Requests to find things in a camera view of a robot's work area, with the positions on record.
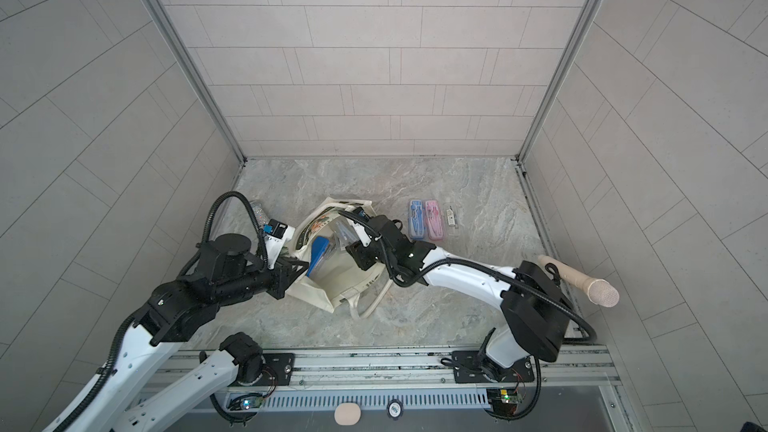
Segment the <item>clear compass case with barcode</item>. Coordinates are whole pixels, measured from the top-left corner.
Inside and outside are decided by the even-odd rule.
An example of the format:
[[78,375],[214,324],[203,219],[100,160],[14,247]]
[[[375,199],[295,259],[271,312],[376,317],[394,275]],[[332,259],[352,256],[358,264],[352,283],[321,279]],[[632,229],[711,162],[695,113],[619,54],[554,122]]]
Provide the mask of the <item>clear compass case with barcode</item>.
[[359,235],[355,228],[344,218],[336,218],[330,224],[334,235],[337,237],[339,247],[346,249],[349,246],[354,245],[360,241]]

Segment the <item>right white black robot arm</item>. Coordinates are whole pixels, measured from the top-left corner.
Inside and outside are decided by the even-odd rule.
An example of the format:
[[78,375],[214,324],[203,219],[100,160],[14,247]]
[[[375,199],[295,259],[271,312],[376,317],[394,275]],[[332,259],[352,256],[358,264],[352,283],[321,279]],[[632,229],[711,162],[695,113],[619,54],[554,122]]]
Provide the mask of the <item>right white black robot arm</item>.
[[341,211],[359,236],[350,255],[367,269],[384,265],[394,285],[417,284],[451,289],[480,300],[503,315],[506,327],[484,339],[469,370],[493,382],[512,373],[513,365],[531,357],[535,364],[553,363],[564,345],[592,344],[594,328],[564,295],[560,272],[523,261],[517,267],[495,267],[450,254],[434,243],[412,240],[394,220],[370,217],[360,210]]

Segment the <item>pink compass set case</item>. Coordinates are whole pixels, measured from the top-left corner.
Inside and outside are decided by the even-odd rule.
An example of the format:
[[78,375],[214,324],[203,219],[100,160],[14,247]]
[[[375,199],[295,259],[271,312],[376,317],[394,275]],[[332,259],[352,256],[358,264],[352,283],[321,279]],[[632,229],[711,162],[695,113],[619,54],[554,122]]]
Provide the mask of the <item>pink compass set case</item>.
[[441,241],[444,238],[442,212],[436,200],[424,202],[427,235],[431,241]]

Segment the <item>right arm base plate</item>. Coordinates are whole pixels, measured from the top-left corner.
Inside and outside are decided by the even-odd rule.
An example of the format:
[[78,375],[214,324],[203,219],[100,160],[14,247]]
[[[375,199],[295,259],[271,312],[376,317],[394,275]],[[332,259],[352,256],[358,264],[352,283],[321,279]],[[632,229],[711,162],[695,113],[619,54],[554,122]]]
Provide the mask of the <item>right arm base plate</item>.
[[532,363],[524,357],[502,368],[479,351],[455,350],[441,363],[453,372],[457,384],[504,383],[516,385],[536,381]]

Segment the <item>blue compass set case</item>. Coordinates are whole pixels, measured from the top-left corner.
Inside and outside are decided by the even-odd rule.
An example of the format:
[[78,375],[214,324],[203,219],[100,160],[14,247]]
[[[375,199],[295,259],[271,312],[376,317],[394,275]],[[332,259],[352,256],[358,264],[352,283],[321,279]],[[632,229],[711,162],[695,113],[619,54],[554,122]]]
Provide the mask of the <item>blue compass set case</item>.
[[421,200],[411,200],[409,203],[408,234],[413,240],[423,240],[426,236],[424,206]]

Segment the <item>cream canvas floral tote bag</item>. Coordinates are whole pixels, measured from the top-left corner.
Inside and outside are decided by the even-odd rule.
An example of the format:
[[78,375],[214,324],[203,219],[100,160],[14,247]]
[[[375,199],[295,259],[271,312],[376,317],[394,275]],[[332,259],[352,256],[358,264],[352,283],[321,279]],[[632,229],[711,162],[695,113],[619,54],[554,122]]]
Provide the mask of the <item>cream canvas floral tote bag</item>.
[[[364,312],[358,310],[358,302],[362,294],[386,272],[385,266],[380,264],[374,265],[367,271],[360,270],[346,249],[339,247],[337,237],[331,229],[331,222],[342,217],[339,215],[341,211],[351,212],[358,207],[367,215],[374,213],[373,202],[370,200],[326,198],[298,226],[293,238],[286,246],[288,256],[309,264],[313,240],[318,236],[324,236],[330,240],[329,250],[318,268],[310,277],[305,274],[297,279],[287,289],[287,294],[330,313],[342,303],[347,303],[351,316],[355,320],[366,319],[372,315],[392,286],[392,282],[387,281],[371,305]],[[363,231],[361,226],[354,225],[350,221],[349,223],[358,235]]]

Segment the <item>clear compass set case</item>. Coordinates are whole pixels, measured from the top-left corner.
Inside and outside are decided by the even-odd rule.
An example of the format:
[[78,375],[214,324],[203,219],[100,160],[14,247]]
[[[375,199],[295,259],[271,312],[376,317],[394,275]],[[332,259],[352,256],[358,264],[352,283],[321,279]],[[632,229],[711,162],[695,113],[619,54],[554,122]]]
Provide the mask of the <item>clear compass set case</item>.
[[459,231],[459,226],[456,218],[455,211],[452,206],[448,206],[445,211],[447,235],[456,236]]

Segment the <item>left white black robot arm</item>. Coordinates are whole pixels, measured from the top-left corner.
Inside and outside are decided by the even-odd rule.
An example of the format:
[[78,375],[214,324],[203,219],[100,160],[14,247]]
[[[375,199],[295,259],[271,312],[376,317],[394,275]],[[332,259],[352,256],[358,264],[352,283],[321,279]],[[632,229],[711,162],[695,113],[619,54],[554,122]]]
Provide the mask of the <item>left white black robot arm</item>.
[[[228,233],[213,238],[216,213],[228,199],[245,207],[256,238]],[[118,327],[105,363],[76,398],[48,425],[50,431],[164,431],[200,402],[231,385],[261,380],[274,390],[279,376],[265,362],[261,346],[239,332],[144,402],[138,394],[180,346],[221,308],[260,293],[275,299],[308,269],[282,250],[294,228],[276,220],[260,225],[241,193],[222,194],[212,204],[193,257],[173,281],[154,289],[149,299]]]

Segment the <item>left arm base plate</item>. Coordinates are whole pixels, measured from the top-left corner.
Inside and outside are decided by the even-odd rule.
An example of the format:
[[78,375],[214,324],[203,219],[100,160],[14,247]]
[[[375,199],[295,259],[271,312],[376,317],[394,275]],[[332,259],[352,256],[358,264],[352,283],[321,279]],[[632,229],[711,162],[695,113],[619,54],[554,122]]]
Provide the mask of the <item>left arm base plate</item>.
[[291,382],[296,356],[293,353],[266,353],[255,387],[285,387]]

